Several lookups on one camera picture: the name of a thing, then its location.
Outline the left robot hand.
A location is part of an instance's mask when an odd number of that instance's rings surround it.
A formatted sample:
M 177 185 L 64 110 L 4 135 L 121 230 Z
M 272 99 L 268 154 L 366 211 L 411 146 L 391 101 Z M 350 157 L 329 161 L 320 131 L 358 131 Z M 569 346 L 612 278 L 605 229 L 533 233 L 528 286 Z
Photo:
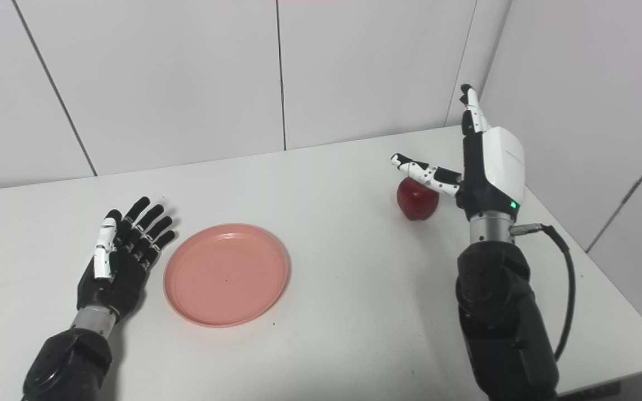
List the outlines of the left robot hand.
M 104 307 L 122 321 L 135 310 L 150 270 L 163 249 L 176 238 L 173 218 L 163 205 L 148 197 L 126 214 L 107 213 L 100 225 L 96 248 L 78 284 L 76 308 Z

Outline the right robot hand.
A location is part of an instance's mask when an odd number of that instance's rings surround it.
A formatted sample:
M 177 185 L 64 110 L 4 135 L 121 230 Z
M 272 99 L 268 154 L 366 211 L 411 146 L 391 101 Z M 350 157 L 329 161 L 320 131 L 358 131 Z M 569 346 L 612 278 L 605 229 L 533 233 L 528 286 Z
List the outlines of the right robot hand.
M 509 130 L 492 126 L 471 84 L 461 84 L 463 170 L 457 172 L 395 153 L 393 167 L 436 193 L 456 198 L 468 219 L 498 212 L 517 221 L 524 203 L 526 165 L 524 147 Z

